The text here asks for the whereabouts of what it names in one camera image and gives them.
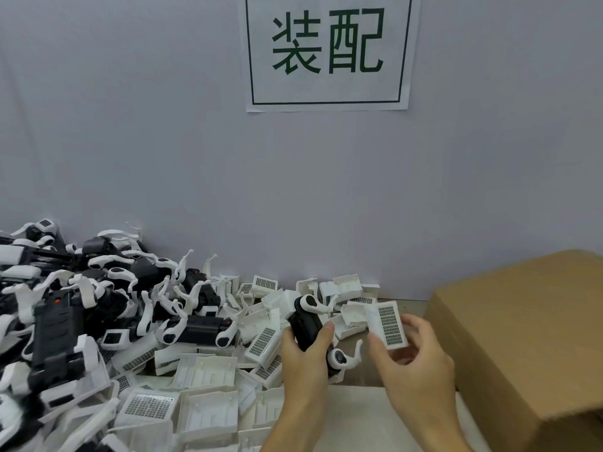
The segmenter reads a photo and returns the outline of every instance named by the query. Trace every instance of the black border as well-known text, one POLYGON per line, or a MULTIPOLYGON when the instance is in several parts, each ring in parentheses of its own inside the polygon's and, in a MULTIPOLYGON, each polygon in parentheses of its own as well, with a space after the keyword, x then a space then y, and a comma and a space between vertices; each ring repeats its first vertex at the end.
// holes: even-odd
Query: black border
POLYGON ((408 44, 408 28, 411 23, 412 0, 408 3, 408 19, 406 20, 406 38, 404 39, 404 53, 402 55, 402 71, 400 73, 400 88, 398 89, 397 100, 381 100, 381 101, 312 101, 312 102, 290 102, 290 103, 256 103, 253 93, 253 71, 252 71, 252 41, 249 37, 249 7, 245 0, 245 19, 247 21, 247 51, 249 52, 249 78, 252 83, 252 105, 253 106, 270 106, 270 105, 346 105, 346 104, 378 104, 378 103, 399 103, 402 97, 402 80, 404 77, 404 64, 406 63, 406 45, 408 44))

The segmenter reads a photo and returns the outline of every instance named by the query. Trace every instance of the white paper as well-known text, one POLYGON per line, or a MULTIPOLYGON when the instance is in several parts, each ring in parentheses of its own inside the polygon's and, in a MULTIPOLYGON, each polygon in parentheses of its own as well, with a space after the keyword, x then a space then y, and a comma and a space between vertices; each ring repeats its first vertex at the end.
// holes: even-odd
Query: white paper
POLYGON ((407 109, 420 4, 239 0, 247 111, 407 109))

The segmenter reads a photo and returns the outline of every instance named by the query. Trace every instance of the gray wall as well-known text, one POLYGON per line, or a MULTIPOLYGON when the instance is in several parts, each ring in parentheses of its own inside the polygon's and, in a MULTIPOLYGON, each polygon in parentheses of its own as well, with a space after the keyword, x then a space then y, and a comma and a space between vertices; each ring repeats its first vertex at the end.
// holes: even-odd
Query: gray wall
POLYGON ((129 220, 246 279, 419 299, 600 250, 601 12, 423 0, 409 111, 247 114, 236 0, 0 0, 0 228, 129 220))

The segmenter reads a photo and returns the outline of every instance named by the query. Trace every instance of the person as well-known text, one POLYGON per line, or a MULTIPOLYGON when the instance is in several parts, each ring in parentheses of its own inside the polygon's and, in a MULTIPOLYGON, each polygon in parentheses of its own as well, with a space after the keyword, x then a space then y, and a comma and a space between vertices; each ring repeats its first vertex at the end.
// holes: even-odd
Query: person
MULTIPOLYGON (((368 334, 370 356, 389 402, 424 452, 471 452, 456 415, 452 359, 428 321, 400 317, 410 327, 405 327, 409 347, 388 352, 378 336, 368 334)), ((334 331, 333 323, 325 324, 306 352, 298 348, 291 328, 283 331, 285 402, 262 452, 311 452, 320 439, 328 399, 325 354, 334 331)))

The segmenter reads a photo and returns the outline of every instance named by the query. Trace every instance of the brown box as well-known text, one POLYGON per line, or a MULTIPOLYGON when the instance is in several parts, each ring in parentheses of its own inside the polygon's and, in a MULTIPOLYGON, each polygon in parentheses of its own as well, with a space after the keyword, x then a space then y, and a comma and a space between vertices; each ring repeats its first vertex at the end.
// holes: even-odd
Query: brown box
POLYGON ((603 452, 603 257, 566 250, 444 286, 425 317, 493 452, 603 452))

